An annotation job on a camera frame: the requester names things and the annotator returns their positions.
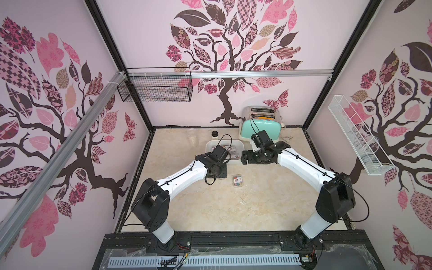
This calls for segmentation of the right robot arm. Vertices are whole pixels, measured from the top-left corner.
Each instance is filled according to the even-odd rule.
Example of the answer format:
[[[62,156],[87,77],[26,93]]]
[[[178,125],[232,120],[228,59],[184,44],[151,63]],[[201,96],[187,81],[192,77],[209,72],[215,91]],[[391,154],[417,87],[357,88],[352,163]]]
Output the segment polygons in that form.
[[[299,249],[311,248],[323,231],[355,207],[354,195],[358,192],[352,187],[347,174],[329,171],[314,164],[286,142],[273,142],[266,131],[253,134],[251,143],[253,149],[242,152],[242,164],[281,165],[319,192],[314,212],[296,229],[293,236],[292,241]]]

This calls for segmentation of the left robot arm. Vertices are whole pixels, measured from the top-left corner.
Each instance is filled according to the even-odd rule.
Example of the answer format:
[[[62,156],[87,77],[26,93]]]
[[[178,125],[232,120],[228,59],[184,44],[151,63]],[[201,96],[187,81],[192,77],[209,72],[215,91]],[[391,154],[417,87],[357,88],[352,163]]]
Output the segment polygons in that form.
[[[226,173],[230,160],[229,149],[218,143],[212,152],[195,156],[191,164],[177,173],[159,181],[148,178],[141,185],[130,212],[161,244],[171,242],[175,235],[167,221],[171,200],[197,181],[211,186]]]

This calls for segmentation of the white plastic storage box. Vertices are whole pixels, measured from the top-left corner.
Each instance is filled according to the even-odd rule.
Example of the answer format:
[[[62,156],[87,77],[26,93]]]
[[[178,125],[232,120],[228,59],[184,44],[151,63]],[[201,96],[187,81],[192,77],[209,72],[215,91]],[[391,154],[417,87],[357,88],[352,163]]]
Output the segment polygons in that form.
[[[241,157],[242,151],[245,150],[244,144],[240,140],[226,140],[223,139],[221,142],[217,140],[211,140],[206,144],[206,152],[212,152],[217,145],[223,146],[225,149],[229,149],[231,146],[235,146],[237,151],[230,152],[231,154],[238,154]],[[230,160],[228,164],[239,164],[242,165],[241,160]]]

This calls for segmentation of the black-lidded spice bottle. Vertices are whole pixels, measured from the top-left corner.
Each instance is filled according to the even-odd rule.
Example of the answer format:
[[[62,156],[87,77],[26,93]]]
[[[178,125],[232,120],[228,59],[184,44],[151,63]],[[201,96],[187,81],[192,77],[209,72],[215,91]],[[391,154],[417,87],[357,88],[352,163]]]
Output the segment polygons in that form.
[[[214,130],[214,131],[212,131],[211,132],[211,136],[212,136],[212,139],[213,140],[217,140],[218,139],[218,132],[216,131],[216,130]]]

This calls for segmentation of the mint green toaster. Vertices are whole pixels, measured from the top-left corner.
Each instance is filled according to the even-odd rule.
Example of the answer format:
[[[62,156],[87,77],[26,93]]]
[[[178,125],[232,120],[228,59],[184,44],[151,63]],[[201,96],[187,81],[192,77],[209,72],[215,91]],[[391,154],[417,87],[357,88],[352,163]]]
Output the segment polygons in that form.
[[[252,135],[263,130],[271,140],[280,140],[284,124],[276,109],[267,106],[247,106],[242,111],[242,117],[239,126],[239,140],[249,142]]]

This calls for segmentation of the black base frame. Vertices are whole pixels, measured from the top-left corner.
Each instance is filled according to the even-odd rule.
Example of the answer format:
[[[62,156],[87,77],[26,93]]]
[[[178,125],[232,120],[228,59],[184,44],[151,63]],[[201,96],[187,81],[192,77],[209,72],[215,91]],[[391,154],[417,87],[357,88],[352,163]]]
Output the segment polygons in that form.
[[[383,264],[362,230],[325,231],[311,248],[299,249],[293,231],[179,232],[171,244],[161,244],[150,233],[110,234],[102,241],[93,264],[107,269],[111,257],[189,255],[298,254],[301,265],[255,267],[186,267],[154,270],[381,270]]]

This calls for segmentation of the aluminium rail back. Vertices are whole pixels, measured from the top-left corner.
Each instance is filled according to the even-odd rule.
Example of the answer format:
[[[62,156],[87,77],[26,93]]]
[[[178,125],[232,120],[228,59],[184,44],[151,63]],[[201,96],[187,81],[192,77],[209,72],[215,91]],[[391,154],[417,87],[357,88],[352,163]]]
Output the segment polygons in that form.
[[[333,70],[265,70],[265,71],[222,71],[222,72],[129,72],[131,77],[136,76],[188,76],[190,78],[264,78],[264,77],[332,77]]]

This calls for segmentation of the aluminium rail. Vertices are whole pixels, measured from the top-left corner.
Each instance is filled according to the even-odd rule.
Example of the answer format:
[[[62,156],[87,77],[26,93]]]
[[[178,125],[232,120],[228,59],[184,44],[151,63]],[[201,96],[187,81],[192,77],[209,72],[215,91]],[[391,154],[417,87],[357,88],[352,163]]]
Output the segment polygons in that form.
[[[39,202],[47,193],[61,170],[71,158],[73,151],[78,147],[81,140],[89,132],[94,121],[100,115],[102,109],[114,95],[117,85],[126,79],[125,71],[118,71],[105,85],[105,89],[96,99],[95,103],[80,120],[73,131],[68,135],[60,149],[52,159],[45,165],[36,180],[24,192],[21,199],[13,206],[9,214],[1,223],[1,256],[4,256],[12,244],[16,235],[21,231]]]
[[[333,70],[265,70],[265,71],[222,71],[222,72],[129,72],[131,77],[136,76],[188,76],[190,78],[264,78],[264,77],[332,77]]]

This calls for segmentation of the aluminium rail left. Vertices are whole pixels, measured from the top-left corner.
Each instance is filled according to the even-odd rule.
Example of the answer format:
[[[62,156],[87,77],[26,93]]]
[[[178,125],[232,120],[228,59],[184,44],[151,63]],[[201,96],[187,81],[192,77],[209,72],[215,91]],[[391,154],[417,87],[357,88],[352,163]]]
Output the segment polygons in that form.
[[[21,199],[13,206],[9,214],[1,223],[1,256],[4,256],[12,244],[16,235],[21,231],[39,202],[47,193],[61,170],[71,158],[73,151],[78,147],[81,140],[89,132],[94,121],[100,115],[102,109],[114,95],[117,85],[126,79],[125,71],[118,71],[105,85],[105,89],[96,99],[95,103],[80,120],[73,131],[68,135],[60,149],[52,159],[45,165],[36,180],[24,192]]]

